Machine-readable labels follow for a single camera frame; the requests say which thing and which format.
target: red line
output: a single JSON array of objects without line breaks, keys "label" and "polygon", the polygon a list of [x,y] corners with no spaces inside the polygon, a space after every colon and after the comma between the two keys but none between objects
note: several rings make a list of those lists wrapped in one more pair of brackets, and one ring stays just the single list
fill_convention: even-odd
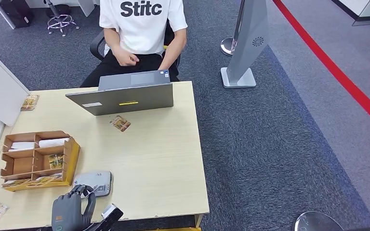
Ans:
[{"label": "red line", "polygon": [[297,19],[290,13],[287,7],[281,0],[273,0],[275,5],[286,17],[287,21],[293,26],[299,36],[304,40],[307,46],[313,51],[318,59],[325,65],[331,74],[337,79],[338,82],[347,90],[348,93],[364,108],[370,115],[370,99],[366,96],[348,76],[334,63],[333,60],[320,48],[314,39],[307,33],[307,31],[300,25]]}]

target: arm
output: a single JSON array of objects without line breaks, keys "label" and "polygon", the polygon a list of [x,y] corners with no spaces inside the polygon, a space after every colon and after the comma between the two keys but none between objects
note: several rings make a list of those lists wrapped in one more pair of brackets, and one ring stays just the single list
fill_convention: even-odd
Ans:
[{"label": "arm", "polygon": [[120,35],[114,28],[104,28],[104,38],[121,66],[134,66],[140,61],[135,54],[120,47]]},{"label": "arm", "polygon": [[167,47],[165,51],[165,57],[162,60],[158,70],[169,69],[170,66],[175,62],[178,56],[181,54],[186,44],[186,29],[180,29],[175,31],[175,37]]},{"label": "arm", "polygon": [[114,28],[104,28],[104,38],[111,49],[120,46],[120,35]]}]

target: black glove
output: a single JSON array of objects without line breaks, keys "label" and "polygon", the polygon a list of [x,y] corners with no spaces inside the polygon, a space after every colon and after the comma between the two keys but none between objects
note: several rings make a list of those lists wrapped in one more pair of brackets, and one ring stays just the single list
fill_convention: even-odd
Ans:
[{"label": "black glove", "polygon": [[[70,192],[59,196],[52,207],[52,230],[53,231],[82,231],[91,222],[94,207],[95,194],[93,188],[87,185],[76,185]],[[89,201],[81,214],[81,194],[89,195]]]}]

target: hand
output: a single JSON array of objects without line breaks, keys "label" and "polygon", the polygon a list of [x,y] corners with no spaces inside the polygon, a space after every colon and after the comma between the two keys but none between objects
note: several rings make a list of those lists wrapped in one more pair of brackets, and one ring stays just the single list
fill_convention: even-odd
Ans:
[{"label": "hand", "polygon": [[111,48],[111,50],[120,66],[135,66],[137,62],[140,61],[137,56],[135,56],[135,54],[129,53],[120,46],[116,48]]}]

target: desk leg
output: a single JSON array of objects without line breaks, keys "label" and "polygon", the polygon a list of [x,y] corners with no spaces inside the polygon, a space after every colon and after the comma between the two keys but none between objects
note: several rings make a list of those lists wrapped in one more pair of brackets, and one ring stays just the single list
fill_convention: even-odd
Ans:
[{"label": "desk leg", "polygon": [[195,227],[199,228],[203,214],[195,214],[194,216],[195,216]]},{"label": "desk leg", "polygon": [[81,10],[86,17],[88,17],[94,10],[93,0],[77,0],[77,2],[79,3]]}]

